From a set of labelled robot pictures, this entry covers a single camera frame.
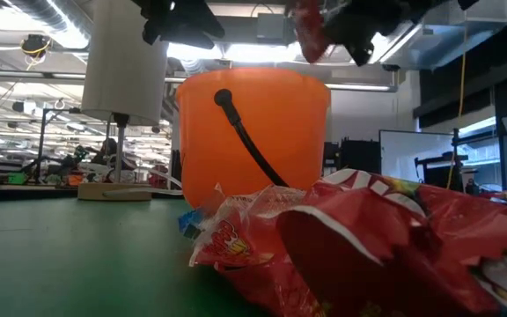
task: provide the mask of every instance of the workbench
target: workbench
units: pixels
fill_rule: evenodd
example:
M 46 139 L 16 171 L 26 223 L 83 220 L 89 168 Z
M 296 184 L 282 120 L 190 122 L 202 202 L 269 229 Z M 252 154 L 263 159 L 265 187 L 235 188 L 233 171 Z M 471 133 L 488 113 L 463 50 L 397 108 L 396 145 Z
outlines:
M 266 316 L 188 267 L 183 200 L 0 202 L 0 316 Z

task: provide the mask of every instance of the green tabletop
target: green tabletop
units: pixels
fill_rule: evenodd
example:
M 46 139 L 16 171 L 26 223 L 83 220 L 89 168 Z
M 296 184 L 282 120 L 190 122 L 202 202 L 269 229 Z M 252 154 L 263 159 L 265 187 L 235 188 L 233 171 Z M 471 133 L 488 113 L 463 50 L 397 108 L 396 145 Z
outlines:
M 265 316 L 188 267 L 178 200 L 0 203 L 0 316 Z

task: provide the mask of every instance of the wooden block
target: wooden block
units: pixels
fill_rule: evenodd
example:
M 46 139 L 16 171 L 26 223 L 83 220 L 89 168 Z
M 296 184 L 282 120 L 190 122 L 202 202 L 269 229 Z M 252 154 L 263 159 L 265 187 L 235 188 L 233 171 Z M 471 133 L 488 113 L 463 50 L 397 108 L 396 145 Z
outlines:
M 77 188 L 77 199 L 92 201 L 141 202 L 151 200 L 151 193 L 127 193 L 107 196 L 104 192 L 129 188 L 149 188 L 146 184 L 81 183 Z

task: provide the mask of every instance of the white cylinder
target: white cylinder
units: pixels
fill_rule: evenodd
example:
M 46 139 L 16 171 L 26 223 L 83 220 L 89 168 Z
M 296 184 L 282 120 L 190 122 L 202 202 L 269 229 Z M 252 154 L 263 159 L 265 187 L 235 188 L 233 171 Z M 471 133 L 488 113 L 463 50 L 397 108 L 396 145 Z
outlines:
M 129 125 L 158 125 L 164 97 L 167 43 L 142 39 L 145 19 L 127 0 L 98 0 L 82 112 L 106 121 L 128 114 Z

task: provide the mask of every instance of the orange bucket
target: orange bucket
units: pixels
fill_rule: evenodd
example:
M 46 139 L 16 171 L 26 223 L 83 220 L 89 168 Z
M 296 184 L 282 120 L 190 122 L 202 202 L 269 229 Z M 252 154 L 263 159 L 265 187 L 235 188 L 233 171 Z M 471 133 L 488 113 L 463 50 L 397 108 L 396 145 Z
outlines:
M 239 68 L 203 73 L 177 90 L 183 194 L 193 207 L 217 183 L 226 195 L 251 194 L 272 183 L 240 140 L 215 94 L 231 101 L 247 134 L 276 173 L 307 189 L 321 175 L 330 91 L 292 70 Z

